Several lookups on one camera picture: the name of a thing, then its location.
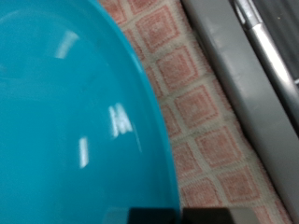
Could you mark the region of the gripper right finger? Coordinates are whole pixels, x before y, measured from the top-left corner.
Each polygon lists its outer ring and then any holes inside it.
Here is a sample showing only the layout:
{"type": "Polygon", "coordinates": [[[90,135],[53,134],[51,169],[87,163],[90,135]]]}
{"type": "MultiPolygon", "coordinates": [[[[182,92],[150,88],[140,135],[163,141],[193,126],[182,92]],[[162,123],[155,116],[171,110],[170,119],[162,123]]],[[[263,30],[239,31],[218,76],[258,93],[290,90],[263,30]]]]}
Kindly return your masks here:
{"type": "Polygon", "coordinates": [[[261,224],[248,208],[184,208],[181,224],[261,224]]]}

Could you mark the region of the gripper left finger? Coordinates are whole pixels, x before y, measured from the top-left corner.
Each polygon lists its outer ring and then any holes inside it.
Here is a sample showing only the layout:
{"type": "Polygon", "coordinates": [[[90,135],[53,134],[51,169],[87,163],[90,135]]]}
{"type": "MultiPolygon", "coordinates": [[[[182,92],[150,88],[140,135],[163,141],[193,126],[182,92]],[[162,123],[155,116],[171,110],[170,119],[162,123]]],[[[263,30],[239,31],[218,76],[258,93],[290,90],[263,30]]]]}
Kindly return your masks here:
{"type": "Polygon", "coordinates": [[[128,224],[177,224],[176,212],[172,208],[132,208],[128,224]]]}

